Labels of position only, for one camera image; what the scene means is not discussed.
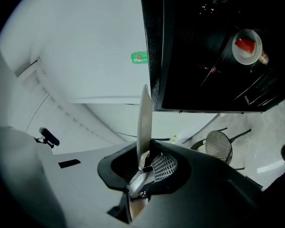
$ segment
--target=white wall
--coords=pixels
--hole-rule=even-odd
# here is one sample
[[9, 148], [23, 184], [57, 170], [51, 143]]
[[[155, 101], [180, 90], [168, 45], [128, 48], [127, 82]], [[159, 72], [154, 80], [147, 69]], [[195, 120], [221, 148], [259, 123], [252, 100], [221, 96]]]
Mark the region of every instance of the white wall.
[[115, 134], [82, 105], [67, 102], [34, 63], [18, 78], [0, 53], [0, 126], [40, 138], [40, 127], [48, 128], [59, 140], [54, 153], [104, 148], [125, 140]]
[[138, 103], [149, 82], [141, 0], [23, 0], [0, 34], [13, 72], [40, 57], [73, 103]]
[[[137, 136], [138, 105], [87, 104], [87, 106], [111, 129], [119, 133]], [[172, 138], [179, 142], [191, 137], [206, 125], [216, 114], [153, 112], [152, 138]], [[128, 141], [136, 138], [121, 135]]]

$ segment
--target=white floor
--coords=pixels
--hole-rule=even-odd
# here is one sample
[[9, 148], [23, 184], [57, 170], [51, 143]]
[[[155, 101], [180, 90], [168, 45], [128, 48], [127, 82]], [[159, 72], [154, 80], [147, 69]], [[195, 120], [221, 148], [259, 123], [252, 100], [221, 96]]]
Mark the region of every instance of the white floor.
[[[137, 135], [139, 105], [129, 104], [86, 104], [113, 131]], [[152, 138], [172, 138], [177, 135], [184, 141], [203, 128], [217, 114], [153, 112]], [[122, 135], [127, 141], [136, 138]]]
[[232, 138], [251, 129], [233, 143], [234, 168], [267, 188], [285, 171], [280, 151], [285, 144], [285, 100], [265, 113], [221, 114], [209, 126], [185, 143], [190, 148], [195, 142], [205, 139], [213, 130], [227, 127], [224, 133]]

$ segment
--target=food on plate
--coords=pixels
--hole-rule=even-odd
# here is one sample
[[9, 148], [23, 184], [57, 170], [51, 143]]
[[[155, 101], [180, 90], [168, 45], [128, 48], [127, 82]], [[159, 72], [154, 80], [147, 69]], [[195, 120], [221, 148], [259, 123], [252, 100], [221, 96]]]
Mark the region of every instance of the food on plate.
[[254, 55], [254, 53], [256, 52], [256, 43], [252, 40], [248, 40], [248, 39], [239, 39], [235, 42], [235, 44], [242, 50], [244, 50], [245, 52], [247, 52], [248, 54], [250, 54], [251, 56]]

